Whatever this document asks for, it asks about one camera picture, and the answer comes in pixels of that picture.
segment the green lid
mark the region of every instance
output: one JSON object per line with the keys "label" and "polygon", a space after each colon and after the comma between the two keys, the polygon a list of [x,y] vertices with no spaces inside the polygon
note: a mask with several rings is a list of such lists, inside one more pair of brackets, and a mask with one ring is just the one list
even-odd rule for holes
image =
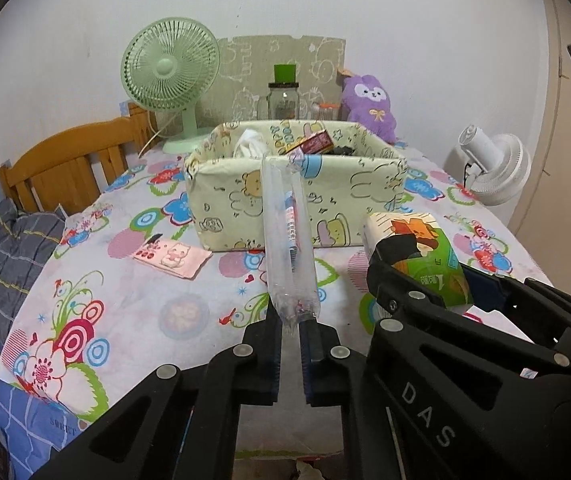
{"label": "green lid", "polygon": [[296,82],[296,65],[275,65],[274,66],[274,82],[275,83],[294,83]]}

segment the clear plastic package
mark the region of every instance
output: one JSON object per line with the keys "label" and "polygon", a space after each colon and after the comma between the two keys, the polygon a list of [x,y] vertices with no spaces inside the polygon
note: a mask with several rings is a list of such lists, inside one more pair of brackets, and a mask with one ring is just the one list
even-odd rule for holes
{"label": "clear plastic package", "polygon": [[300,168],[284,156],[261,164],[267,290],[283,324],[292,331],[321,309],[312,233]]}

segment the white wall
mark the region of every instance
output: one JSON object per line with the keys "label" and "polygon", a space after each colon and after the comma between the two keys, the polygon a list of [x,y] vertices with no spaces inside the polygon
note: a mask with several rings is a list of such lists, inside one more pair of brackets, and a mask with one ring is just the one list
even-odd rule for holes
{"label": "white wall", "polygon": [[536,145],[548,74],[543,0],[11,0],[0,13],[0,163],[118,115],[124,48],[172,15],[219,38],[345,38],[346,66],[379,77],[397,132],[438,164],[470,122]]}

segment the fan base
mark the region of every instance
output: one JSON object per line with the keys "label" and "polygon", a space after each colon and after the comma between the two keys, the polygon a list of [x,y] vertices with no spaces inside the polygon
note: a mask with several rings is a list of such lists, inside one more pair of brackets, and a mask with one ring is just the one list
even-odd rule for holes
{"label": "fan base", "polygon": [[196,135],[184,138],[182,134],[171,137],[163,144],[163,153],[168,155],[183,155],[192,153],[212,133],[212,128],[198,128]]}

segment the fabric storage bin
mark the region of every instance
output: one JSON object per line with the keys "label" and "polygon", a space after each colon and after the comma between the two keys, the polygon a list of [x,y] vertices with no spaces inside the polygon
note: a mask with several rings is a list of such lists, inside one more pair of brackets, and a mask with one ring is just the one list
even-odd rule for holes
{"label": "fabric storage bin", "polygon": [[217,126],[185,161],[188,202],[203,247],[212,251],[264,247],[261,161],[232,158],[241,134],[252,128],[272,155],[303,137],[327,130],[335,146],[353,156],[305,155],[301,176],[315,247],[358,246],[363,216],[392,211],[403,196],[406,159],[358,123],[246,121]]}

